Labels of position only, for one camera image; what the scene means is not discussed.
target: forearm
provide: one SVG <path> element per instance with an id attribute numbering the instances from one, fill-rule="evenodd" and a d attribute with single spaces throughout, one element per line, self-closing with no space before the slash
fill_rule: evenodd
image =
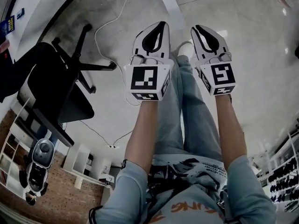
<path id="1" fill-rule="evenodd" d="M 154 155 L 157 111 L 158 102 L 142 102 L 125 152 L 125 159 L 143 168 L 147 174 Z"/>
<path id="2" fill-rule="evenodd" d="M 220 145 L 224 167 L 236 158 L 247 155 L 245 137 L 228 95 L 216 96 Z"/>

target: sleeve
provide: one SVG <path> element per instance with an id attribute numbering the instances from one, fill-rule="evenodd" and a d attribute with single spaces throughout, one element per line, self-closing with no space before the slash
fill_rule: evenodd
<path id="1" fill-rule="evenodd" d="M 117 175 L 110 198 L 95 214 L 97 223 L 138 223 L 145 210 L 146 189 L 146 172 L 127 161 L 125 168 Z"/>
<path id="2" fill-rule="evenodd" d="M 228 201 L 234 217 L 248 224 L 275 224 L 276 208 L 252 171 L 247 156 L 238 157 L 228 168 Z"/>

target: brick wall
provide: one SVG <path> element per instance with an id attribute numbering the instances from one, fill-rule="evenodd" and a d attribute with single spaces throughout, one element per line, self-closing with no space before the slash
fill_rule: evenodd
<path id="1" fill-rule="evenodd" d="M 9 111 L 0 124 L 0 148 L 2 148 L 15 114 Z M 83 181 L 81 189 L 74 188 L 75 176 L 63 171 L 64 156 L 55 154 L 48 177 L 46 194 L 30 206 L 23 199 L 0 185 L 0 202 L 14 211 L 41 223 L 85 224 L 88 211 L 100 205 L 103 187 Z"/>

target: cable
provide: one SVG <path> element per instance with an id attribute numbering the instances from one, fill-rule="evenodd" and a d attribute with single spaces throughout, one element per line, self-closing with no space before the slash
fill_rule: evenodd
<path id="1" fill-rule="evenodd" d="M 80 122 L 83 123 L 83 124 L 85 124 L 85 125 L 86 125 L 89 129 L 91 129 L 92 131 L 96 132 L 94 129 L 90 128 L 90 127 L 89 127 L 86 123 L 84 123 L 83 121 L 80 120 Z M 130 134 L 130 133 L 132 133 L 132 132 L 133 132 L 133 131 L 130 131 L 129 133 L 127 133 L 127 134 L 121 136 L 120 138 L 118 138 L 118 139 L 113 143 L 113 145 L 109 145 L 108 142 L 105 140 L 105 138 L 104 138 L 102 135 L 100 135 L 98 132 L 96 132 L 96 134 L 99 135 L 99 136 L 105 141 L 105 143 L 106 143 L 109 147 L 114 147 L 114 148 L 116 148 L 116 147 L 114 146 L 114 144 L 115 144 L 118 140 L 122 139 L 123 137 L 127 136 L 128 134 Z"/>
<path id="2" fill-rule="evenodd" d="M 114 22 L 114 21 L 116 21 L 117 19 L 119 19 L 119 17 L 121 16 L 122 11 L 123 11 L 123 9 L 124 9 L 124 7 L 125 7 L 127 1 L 128 1 L 128 0 L 125 0 L 124 4 L 122 5 L 121 12 L 120 12 L 120 14 L 118 15 L 117 18 L 115 18 L 115 19 L 113 19 L 113 20 L 111 20 L 111 21 L 105 23 L 104 25 L 102 25 L 101 27 L 99 27 L 99 28 L 95 31 L 95 33 L 94 33 L 94 41 L 95 41 L 95 44 L 97 45 L 99 54 L 100 54 L 103 58 L 105 58 L 105 59 L 107 59 L 107 60 L 113 62 L 114 64 L 116 64 L 117 67 L 121 70 L 121 78 L 122 78 L 123 86 L 124 86 L 124 88 L 125 88 L 125 100 L 126 100 L 126 102 L 127 102 L 129 105 L 131 105 L 131 106 L 140 106 L 140 103 L 139 103 L 139 102 L 138 102 L 137 105 L 134 105 L 134 104 L 131 104 L 131 103 L 127 100 L 127 97 L 126 97 L 126 85 L 125 85 L 125 81 L 124 81 L 124 77 L 123 77 L 123 71 L 122 71 L 122 68 L 119 66 L 119 64 L 118 64 L 116 61 L 114 61 L 114 60 L 112 60 L 111 58 L 108 58 L 108 57 L 102 55 L 102 53 L 101 53 L 101 51 L 100 51 L 100 48 L 99 48 L 99 45 L 98 45 L 98 42 L 97 42 L 97 39 L 96 39 L 96 35 L 97 35 L 97 32 L 98 32 L 98 31 L 100 31 L 103 27 L 105 27 L 106 25 L 110 24 L 111 22 Z"/>

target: chair leg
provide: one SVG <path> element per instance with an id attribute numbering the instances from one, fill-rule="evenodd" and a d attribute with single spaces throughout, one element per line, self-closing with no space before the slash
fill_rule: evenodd
<path id="1" fill-rule="evenodd" d="M 78 43 L 76 45 L 75 52 L 72 55 L 72 58 L 79 59 L 79 57 L 81 56 L 81 50 L 82 50 L 82 46 L 83 46 L 83 43 L 84 43 L 84 39 L 85 39 L 86 33 L 89 32 L 92 28 L 93 27 L 90 24 L 87 24 L 87 25 L 85 25 L 83 27 L 81 35 L 79 37 L 79 41 L 78 41 Z"/>
<path id="2" fill-rule="evenodd" d="M 82 72 L 79 72 L 79 78 L 78 80 L 81 82 L 81 84 L 83 85 L 83 87 L 90 93 L 90 94 L 94 94 L 96 92 L 96 87 L 93 85 L 92 87 L 89 87 L 87 81 L 85 80 Z"/>
<path id="3" fill-rule="evenodd" d="M 85 63 L 80 63 L 79 69 L 80 70 L 106 70 L 106 71 L 113 71 L 116 69 L 116 64 L 112 63 L 108 66 L 104 65 L 92 65 L 92 64 L 85 64 Z"/>
<path id="4" fill-rule="evenodd" d="M 52 41 L 53 47 L 56 49 L 58 54 L 62 57 L 65 63 L 70 64 L 71 63 L 71 57 L 58 45 L 60 43 L 60 39 L 56 37 Z"/>

